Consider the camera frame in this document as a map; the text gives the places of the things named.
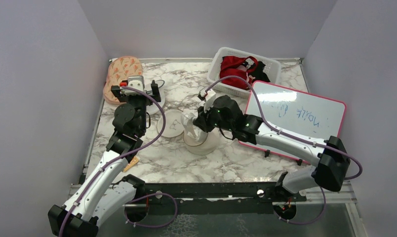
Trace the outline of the white bra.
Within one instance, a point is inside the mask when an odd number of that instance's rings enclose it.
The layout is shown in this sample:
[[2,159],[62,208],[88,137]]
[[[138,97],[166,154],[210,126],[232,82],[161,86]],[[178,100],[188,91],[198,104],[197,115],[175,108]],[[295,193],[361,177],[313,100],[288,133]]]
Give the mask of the white bra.
[[194,120],[197,118],[193,113],[182,113],[181,123],[184,127],[185,133],[195,140],[199,140],[201,137],[201,130],[194,125]]

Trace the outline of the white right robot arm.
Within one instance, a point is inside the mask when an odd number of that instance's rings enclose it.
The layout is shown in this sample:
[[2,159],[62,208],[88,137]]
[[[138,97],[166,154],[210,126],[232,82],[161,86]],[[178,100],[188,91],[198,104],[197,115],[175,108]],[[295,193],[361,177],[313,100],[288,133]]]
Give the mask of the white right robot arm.
[[202,131],[230,131],[233,139],[276,148],[310,164],[280,176],[274,187],[277,199],[286,201],[301,190],[316,186],[332,192],[341,190],[350,159],[340,138],[330,136],[323,140],[283,130],[265,123],[262,117],[243,114],[237,102],[227,95],[216,97],[207,92],[198,98],[204,104],[198,108],[193,124]]

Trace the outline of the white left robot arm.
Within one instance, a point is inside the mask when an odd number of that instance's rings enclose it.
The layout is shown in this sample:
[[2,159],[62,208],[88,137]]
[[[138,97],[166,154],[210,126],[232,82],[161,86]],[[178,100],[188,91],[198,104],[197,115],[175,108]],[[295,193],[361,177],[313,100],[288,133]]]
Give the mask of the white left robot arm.
[[109,187],[137,152],[147,147],[141,140],[151,123],[147,106],[161,101],[158,84],[153,81],[150,87],[151,93],[147,93],[139,77],[111,87],[121,103],[114,112],[114,132],[99,163],[81,187],[62,206],[53,205],[49,210],[55,236],[94,237],[121,206],[144,198],[144,182],[132,175],[115,191]]

